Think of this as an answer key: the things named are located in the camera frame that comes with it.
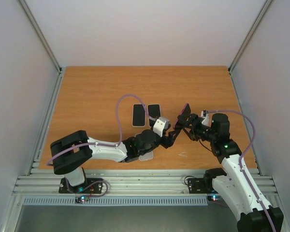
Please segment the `black phone pink edge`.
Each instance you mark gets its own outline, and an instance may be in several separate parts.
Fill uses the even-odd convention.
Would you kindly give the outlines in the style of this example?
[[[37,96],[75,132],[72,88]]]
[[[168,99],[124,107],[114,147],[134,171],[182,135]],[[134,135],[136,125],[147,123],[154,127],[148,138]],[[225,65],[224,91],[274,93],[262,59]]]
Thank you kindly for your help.
[[[189,118],[190,114],[191,114],[190,106],[188,103],[186,103],[180,115],[177,116],[177,121],[174,124],[173,129],[174,130],[181,129],[186,124],[186,121]]]

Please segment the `white phone case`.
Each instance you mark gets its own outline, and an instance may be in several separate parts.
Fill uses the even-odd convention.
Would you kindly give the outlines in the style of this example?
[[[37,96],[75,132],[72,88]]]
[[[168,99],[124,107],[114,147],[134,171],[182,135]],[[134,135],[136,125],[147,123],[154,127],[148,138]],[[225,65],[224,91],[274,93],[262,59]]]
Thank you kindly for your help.
[[[145,138],[143,133],[136,134],[135,137],[140,137],[141,139]],[[148,152],[146,154],[140,155],[138,160],[139,161],[148,161],[148,160],[153,159],[153,157],[154,157],[154,153],[153,153],[153,151],[150,151],[150,152]]]

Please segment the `black phone silver edge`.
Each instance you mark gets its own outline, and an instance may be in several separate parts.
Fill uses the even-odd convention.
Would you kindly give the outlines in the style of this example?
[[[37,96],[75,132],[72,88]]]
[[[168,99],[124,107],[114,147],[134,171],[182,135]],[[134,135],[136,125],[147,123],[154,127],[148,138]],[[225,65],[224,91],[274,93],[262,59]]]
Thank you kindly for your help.
[[[159,118],[161,116],[161,109],[159,104],[149,104],[147,110],[149,116],[152,118]]]

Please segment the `black phone dark edge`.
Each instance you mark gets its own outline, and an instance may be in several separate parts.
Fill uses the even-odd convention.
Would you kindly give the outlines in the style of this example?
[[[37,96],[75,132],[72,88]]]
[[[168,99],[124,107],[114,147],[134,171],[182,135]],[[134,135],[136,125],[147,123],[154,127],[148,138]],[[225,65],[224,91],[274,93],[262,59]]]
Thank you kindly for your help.
[[[142,104],[134,104],[132,108],[132,126],[145,126],[145,109]]]

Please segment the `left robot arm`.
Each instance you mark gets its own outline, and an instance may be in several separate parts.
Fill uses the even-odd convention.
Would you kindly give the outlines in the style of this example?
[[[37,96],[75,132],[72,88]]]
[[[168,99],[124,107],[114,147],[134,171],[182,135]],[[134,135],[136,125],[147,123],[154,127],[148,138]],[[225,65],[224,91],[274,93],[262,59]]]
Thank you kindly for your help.
[[[159,146],[171,147],[180,130],[158,135],[153,129],[147,129],[121,141],[119,144],[95,140],[87,136],[86,131],[79,130],[65,136],[50,145],[51,158],[47,161],[54,174],[62,175],[68,186],[76,192],[87,189],[88,181],[82,165],[89,159],[112,160],[115,162],[132,162]]]

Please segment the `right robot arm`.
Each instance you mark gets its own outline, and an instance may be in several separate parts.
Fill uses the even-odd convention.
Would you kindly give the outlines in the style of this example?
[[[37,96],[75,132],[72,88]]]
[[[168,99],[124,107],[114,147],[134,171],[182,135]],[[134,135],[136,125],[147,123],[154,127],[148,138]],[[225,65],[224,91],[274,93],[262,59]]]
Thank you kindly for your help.
[[[207,170],[204,187],[216,191],[231,209],[240,232],[279,232],[284,215],[279,207],[263,195],[251,176],[237,143],[230,138],[228,116],[216,113],[211,125],[205,125],[205,117],[190,114],[182,119],[183,129],[193,141],[207,141],[211,152],[222,168]]]

